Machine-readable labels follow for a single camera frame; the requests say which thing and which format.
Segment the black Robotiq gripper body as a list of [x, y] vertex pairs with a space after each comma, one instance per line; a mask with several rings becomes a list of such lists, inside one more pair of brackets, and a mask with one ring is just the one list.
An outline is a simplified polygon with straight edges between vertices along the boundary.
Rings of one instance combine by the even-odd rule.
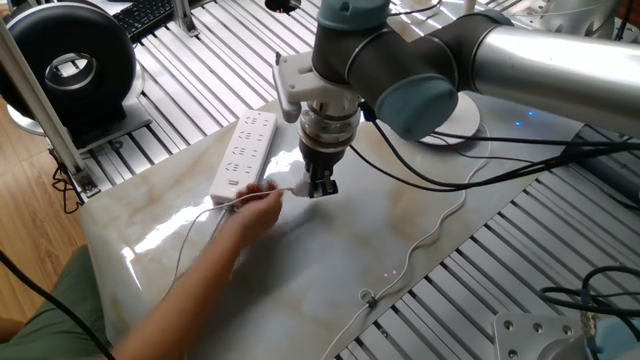
[[337, 152], [320, 151], [299, 141], [299, 150], [302, 154], [305, 171], [311, 182], [331, 178], [335, 165], [344, 157], [345, 150]]

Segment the person's bare hand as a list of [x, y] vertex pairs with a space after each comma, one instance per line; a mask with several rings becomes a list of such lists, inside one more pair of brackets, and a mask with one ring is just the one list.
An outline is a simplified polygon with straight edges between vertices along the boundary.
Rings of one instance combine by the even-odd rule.
[[273, 181], [249, 184], [236, 194], [238, 210], [229, 222], [245, 242], [255, 242], [276, 224], [283, 194], [284, 190]]

